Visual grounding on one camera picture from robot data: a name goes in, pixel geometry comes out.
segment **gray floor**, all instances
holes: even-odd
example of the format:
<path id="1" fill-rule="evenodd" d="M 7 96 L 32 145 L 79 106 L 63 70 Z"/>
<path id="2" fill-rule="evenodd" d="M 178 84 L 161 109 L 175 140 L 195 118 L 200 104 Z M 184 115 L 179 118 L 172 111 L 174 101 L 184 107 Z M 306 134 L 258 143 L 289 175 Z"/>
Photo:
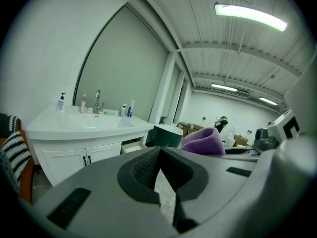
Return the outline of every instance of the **gray floor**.
<path id="1" fill-rule="evenodd" d="M 51 183 L 45 176 L 43 171 L 39 173 L 34 172 L 33 176 L 33 190 L 32 190 L 32 203 L 33 205 L 52 188 Z M 172 224 L 176 194 L 169 185 L 165 175 L 160 170 L 158 173 L 157 181 L 155 184 L 155 191 L 159 194 L 161 203 L 161 212 L 166 217 L 167 221 Z"/>

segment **white corrugated ceiling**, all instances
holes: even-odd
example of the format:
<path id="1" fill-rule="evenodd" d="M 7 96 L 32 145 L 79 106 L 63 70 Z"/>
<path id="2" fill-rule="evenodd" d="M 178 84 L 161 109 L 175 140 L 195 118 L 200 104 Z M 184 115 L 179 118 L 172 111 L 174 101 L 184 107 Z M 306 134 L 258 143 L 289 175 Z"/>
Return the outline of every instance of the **white corrugated ceiling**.
<path id="1" fill-rule="evenodd" d="M 315 52 L 314 39 L 289 0 L 153 1 L 175 30 L 197 89 L 222 82 L 248 91 L 253 99 L 281 101 Z M 215 3 L 259 9 L 288 25 L 280 32 L 255 21 L 217 16 Z"/>

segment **fluorescent light fixture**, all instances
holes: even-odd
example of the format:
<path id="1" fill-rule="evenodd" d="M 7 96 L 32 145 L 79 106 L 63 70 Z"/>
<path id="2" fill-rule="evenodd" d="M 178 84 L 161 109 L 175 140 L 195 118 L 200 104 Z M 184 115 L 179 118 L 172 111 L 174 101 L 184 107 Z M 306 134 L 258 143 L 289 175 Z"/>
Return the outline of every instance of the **fluorescent light fixture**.
<path id="1" fill-rule="evenodd" d="M 230 4 L 215 4 L 214 9 L 217 15 L 233 16 L 255 20 L 263 24 L 269 25 L 271 27 L 274 27 L 282 32 L 285 31 L 285 28 L 287 26 L 286 22 L 280 20 L 277 17 L 274 17 L 273 15 L 244 6 Z"/>
<path id="2" fill-rule="evenodd" d="M 233 92 L 238 91 L 238 89 L 235 89 L 235 88 L 232 88 L 232 87 L 228 87 L 228 86 L 224 86 L 224 85 L 211 84 L 211 86 L 212 86 L 212 87 L 215 87 L 215 88 L 221 88 L 221 89 L 233 91 Z"/>
<path id="3" fill-rule="evenodd" d="M 274 106 L 277 105 L 276 102 L 270 101 L 270 100 L 268 100 L 268 99 L 266 99 L 266 98 L 264 98 L 264 97 L 259 97 L 259 99 L 260 99 L 261 101 L 265 101 L 265 102 L 267 102 L 267 103 L 270 103 L 270 104 L 272 104 L 272 105 L 274 105 Z"/>

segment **cabinet door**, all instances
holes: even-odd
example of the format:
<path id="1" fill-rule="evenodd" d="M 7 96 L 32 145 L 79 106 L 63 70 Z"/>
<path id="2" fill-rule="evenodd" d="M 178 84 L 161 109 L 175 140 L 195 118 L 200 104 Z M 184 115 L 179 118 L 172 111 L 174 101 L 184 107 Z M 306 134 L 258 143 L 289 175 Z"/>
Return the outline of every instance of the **cabinet door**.
<path id="1" fill-rule="evenodd" d="M 59 183 L 85 166 L 86 149 L 43 151 L 49 169 Z"/>
<path id="2" fill-rule="evenodd" d="M 118 156 L 120 155 L 120 150 L 121 150 L 121 143 L 87 148 L 86 153 L 87 153 L 88 162 L 92 163 L 99 160 Z"/>

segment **purple towel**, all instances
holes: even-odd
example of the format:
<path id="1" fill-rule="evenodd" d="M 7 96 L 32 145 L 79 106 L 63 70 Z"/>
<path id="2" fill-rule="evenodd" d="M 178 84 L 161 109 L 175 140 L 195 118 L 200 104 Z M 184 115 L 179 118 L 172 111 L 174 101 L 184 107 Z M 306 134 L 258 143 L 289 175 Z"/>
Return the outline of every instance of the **purple towel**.
<path id="1" fill-rule="evenodd" d="M 190 133 L 182 141 L 182 150 L 202 155 L 225 154 L 216 128 L 203 128 Z"/>

